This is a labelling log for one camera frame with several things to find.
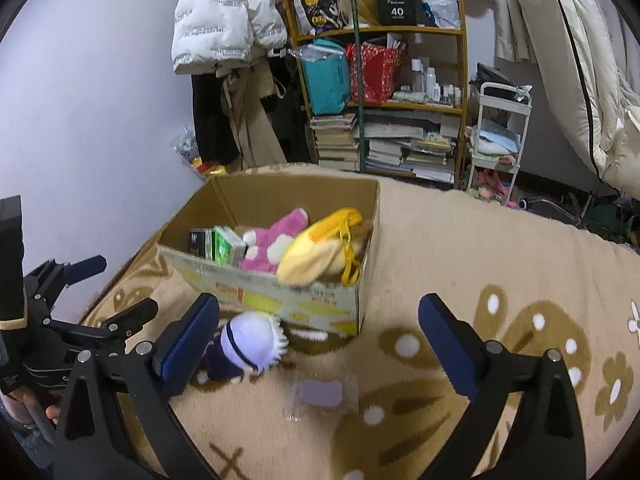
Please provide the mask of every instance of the jacket sleeve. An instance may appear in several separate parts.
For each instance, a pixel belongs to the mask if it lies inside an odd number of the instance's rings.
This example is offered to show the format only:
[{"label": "jacket sleeve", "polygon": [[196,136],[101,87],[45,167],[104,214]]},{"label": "jacket sleeve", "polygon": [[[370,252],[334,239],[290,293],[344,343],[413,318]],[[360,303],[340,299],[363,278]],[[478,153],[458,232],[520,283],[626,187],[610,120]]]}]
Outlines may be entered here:
[{"label": "jacket sleeve", "polygon": [[287,43],[287,29],[275,0],[247,0],[254,41],[265,50]]},{"label": "jacket sleeve", "polygon": [[208,73],[221,61],[249,61],[253,42],[246,0],[178,1],[172,45],[175,73]]}]

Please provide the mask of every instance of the white rolling cart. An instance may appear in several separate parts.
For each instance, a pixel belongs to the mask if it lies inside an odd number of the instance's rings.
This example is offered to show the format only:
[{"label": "white rolling cart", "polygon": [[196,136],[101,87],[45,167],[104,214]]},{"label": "white rolling cart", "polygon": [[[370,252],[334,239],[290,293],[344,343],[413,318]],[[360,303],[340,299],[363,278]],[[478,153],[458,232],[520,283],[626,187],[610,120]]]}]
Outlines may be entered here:
[{"label": "white rolling cart", "polygon": [[[502,205],[506,206],[511,199],[511,192],[513,191],[513,186],[516,183],[516,176],[518,171],[520,170],[520,159],[522,158],[522,151],[524,150],[524,143],[527,139],[527,130],[529,129],[529,117],[531,115],[531,105],[532,99],[529,97],[529,103],[522,104],[516,101],[511,101],[509,99],[502,99],[499,97],[493,97],[485,94],[485,90],[487,88],[495,88],[500,90],[508,90],[514,92],[514,94],[518,91],[515,86],[503,85],[500,83],[484,83],[480,87],[480,109],[478,111],[478,127],[474,132],[474,138],[472,146],[469,147],[469,152],[471,154],[471,172],[469,173],[469,183],[466,186],[466,190],[469,191],[474,181],[474,171],[476,168],[487,168],[488,170],[496,170],[503,173],[509,173],[511,175],[511,183],[509,185],[509,192],[502,200]],[[516,163],[514,166],[509,166],[508,164],[501,164],[496,160],[488,158],[482,153],[476,153],[474,146],[478,145],[478,135],[482,130],[482,110],[484,107],[489,108],[498,108],[500,110],[507,110],[508,112],[513,112],[516,114],[524,115],[524,129],[522,134],[520,135],[520,142],[518,146],[518,155],[516,157]]]}]

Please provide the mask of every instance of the purple sticky note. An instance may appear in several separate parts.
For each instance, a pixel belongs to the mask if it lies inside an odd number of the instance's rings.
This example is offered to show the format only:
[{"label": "purple sticky note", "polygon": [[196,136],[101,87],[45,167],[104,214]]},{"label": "purple sticky note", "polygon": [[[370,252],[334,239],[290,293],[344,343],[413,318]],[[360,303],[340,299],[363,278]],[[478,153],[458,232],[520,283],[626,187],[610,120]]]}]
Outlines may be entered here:
[{"label": "purple sticky note", "polygon": [[323,383],[307,380],[300,384],[300,399],[319,408],[336,408],[342,402],[342,384],[340,381]]}]

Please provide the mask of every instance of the beige blanket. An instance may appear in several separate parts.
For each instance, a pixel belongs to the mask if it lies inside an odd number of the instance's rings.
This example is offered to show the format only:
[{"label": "beige blanket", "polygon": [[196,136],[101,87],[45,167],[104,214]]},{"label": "beige blanket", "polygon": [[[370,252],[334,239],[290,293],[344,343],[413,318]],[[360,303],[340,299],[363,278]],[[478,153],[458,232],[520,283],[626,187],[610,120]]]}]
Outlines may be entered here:
[{"label": "beige blanket", "polygon": [[[333,173],[317,166],[258,171]],[[640,258],[588,232],[461,192],[386,178],[380,189],[382,236],[362,334],[349,339],[287,326],[291,350],[279,368],[238,384],[196,374],[172,407],[198,448],[230,480],[418,478],[466,406],[417,323],[418,301],[437,292],[484,339],[523,353],[562,352],[593,474],[640,408]],[[155,339],[197,294],[150,246],[86,321],[98,324],[151,296],[161,311],[131,347]],[[222,309],[224,317],[233,314]],[[295,369],[355,374],[359,412],[285,420]],[[511,399],[480,469],[495,462],[514,407]],[[132,428],[141,455],[158,468]]]}]

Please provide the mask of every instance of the red bag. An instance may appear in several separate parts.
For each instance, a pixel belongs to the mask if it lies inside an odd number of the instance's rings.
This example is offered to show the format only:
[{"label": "red bag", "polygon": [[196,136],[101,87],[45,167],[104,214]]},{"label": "red bag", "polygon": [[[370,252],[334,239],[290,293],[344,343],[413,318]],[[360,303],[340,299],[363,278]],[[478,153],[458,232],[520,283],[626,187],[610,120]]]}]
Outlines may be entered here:
[{"label": "red bag", "polygon": [[[351,100],[358,100],[358,73],[356,71],[355,45],[347,45],[347,60],[351,75]],[[400,66],[404,61],[404,49],[363,43],[360,45],[362,60],[362,87],[364,102],[380,104],[394,93]]]}]

